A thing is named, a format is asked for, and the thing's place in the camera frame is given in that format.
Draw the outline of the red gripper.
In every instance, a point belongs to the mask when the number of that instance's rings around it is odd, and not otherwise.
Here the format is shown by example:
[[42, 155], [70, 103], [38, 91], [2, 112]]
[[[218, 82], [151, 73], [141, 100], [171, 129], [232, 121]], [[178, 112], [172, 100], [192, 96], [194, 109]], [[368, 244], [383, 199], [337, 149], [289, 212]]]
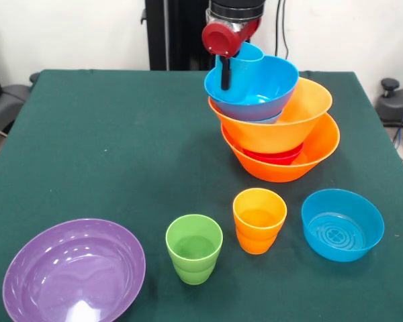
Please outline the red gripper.
[[219, 55], [222, 64], [221, 89], [230, 89], [230, 57], [235, 56], [242, 44], [249, 41], [259, 28], [261, 19], [247, 22], [230, 22], [208, 16], [201, 38], [210, 54]]

